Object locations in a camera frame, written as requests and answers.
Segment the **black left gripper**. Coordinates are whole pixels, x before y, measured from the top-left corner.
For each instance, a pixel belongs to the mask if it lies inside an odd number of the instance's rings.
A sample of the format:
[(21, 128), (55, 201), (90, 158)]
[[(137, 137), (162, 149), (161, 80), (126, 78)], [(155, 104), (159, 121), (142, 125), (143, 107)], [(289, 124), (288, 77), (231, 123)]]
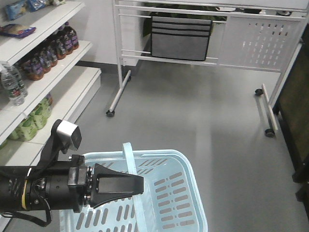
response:
[(88, 196), (89, 205), (97, 208), (144, 193), (142, 176), (114, 171), (96, 163), (89, 185), (88, 171), (82, 155), (73, 155), (69, 161), (56, 161), (45, 170), (45, 197), (52, 210), (80, 213)]

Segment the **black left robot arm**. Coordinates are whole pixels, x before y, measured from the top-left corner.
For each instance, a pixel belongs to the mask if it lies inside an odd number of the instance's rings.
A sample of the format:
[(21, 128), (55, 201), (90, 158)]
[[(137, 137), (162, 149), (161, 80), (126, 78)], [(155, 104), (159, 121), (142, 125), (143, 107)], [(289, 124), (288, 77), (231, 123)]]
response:
[(37, 177), (37, 166), (0, 168), (1, 212), (72, 210), (84, 206), (98, 208), (115, 200), (144, 192), (142, 176), (117, 172), (98, 163), (86, 166), (85, 157), (73, 155), (69, 161), (53, 161)]

